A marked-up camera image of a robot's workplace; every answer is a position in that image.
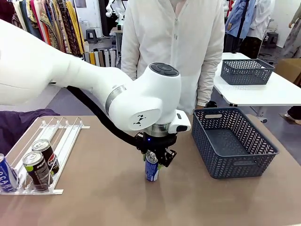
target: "gray basket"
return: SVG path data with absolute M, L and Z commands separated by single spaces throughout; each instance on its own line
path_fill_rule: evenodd
M 265 85 L 274 67 L 262 60 L 223 60 L 221 77 L 230 85 Z
M 239 108 L 193 113 L 192 136 L 211 177 L 261 176 L 278 150 Z

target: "drink can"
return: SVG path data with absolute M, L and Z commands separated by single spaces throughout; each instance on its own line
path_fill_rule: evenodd
M 156 181 L 158 179 L 159 168 L 158 159 L 156 154 L 151 151 L 147 151 L 145 155 L 145 178 L 148 181 Z
M 36 190 L 40 192 L 47 191 L 53 179 L 42 152 L 32 151 L 24 155 L 22 161 Z
M 10 167 L 4 154 L 0 154 L 0 187 L 2 191 L 15 192 L 18 188 L 18 177 L 13 168 Z
M 50 142 L 46 139 L 37 140 L 32 144 L 33 151 L 42 152 L 51 174 L 54 175 L 60 169 L 56 155 L 54 154 Z

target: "can dispenser rack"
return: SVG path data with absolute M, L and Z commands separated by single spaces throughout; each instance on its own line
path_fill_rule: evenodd
M 19 155 L 13 159 L 13 161 L 8 162 L 13 169 L 16 171 L 18 175 L 18 188 L 17 191 L 11 193 L 5 193 L 1 191 L 1 195 L 46 195 L 46 194 L 62 194 L 63 189 L 56 189 L 56 184 L 62 174 L 62 171 L 66 165 L 68 157 L 71 153 L 71 150 L 76 142 L 76 139 L 79 135 L 81 129 L 89 129 L 90 126 L 85 126 L 83 121 L 77 117 L 74 123 L 69 123 L 65 120 L 65 123 L 62 123 L 65 118 L 62 117 L 61 119 L 57 119 L 53 117 L 49 123 L 46 121 L 42 121 L 39 129 L 33 134 L 33 136 L 29 139 L 27 144 L 21 150 Z M 32 151 L 32 144 L 40 139 L 47 139 L 50 141 L 53 148 L 54 153 L 56 154 L 57 160 L 59 162 L 59 171 L 52 176 L 53 183 L 48 186 L 48 191 L 45 192 L 38 192 L 35 190 L 34 185 L 32 183 L 32 179 L 28 176 L 28 173 L 23 166 L 22 158 L 25 154 Z

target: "blue can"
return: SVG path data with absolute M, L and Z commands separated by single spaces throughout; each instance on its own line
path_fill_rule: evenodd
M 0 154 L 0 187 L 6 193 L 15 192 L 18 188 L 17 174 L 6 161 L 4 154 Z
M 148 181 L 156 181 L 158 179 L 159 168 L 158 159 L 156 154 L 151 151 L 147 151 L 145 155 L 145 178 Z

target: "black can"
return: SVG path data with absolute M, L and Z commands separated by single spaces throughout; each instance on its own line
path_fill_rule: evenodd
M 54 154 L 50 142 L 46 139 L 37 140 L 32 144 L 33 151 L 42 152 L 51 174 L 54 175 L 60 169 L 56 155 Z
M 53 179 L 42 152 L 30 152 L 24 155 L 22 161 L 29 176 L 32 177 L 36 190 L 40 192 L 48 191 Z

